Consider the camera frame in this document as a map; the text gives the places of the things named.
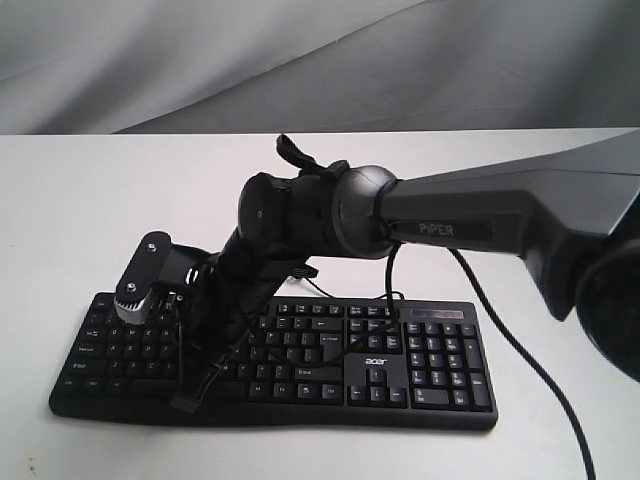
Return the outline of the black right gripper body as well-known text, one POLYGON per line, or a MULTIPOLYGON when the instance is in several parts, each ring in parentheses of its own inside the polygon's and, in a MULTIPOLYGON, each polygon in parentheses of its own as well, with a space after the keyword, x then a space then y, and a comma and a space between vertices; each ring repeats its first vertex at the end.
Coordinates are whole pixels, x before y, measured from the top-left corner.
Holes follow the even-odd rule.
POLYGON ((223 249, 188 270, 183 323, 187 370, 222 365, 241 343, 249 324, 294 269, 309 259, 289 246, 260 246, 233 234, 223 249))

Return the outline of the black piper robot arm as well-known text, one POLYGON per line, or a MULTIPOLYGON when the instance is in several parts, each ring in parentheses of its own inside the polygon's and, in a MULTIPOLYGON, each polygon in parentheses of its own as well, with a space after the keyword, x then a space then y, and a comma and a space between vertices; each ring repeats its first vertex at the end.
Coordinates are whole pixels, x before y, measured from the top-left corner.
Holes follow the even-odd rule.
POLYGON ((195 352, 173 405, 200 406, 252 318, 314 256, 393 260, 403 244, 511 254, 550 314, 576 313, 597 350, 639 376, 639 135, 415 179, 380 166, 323 167, 287 136, 291 179, 251 177, 237 226, 198 262, 186 337, 195 352))

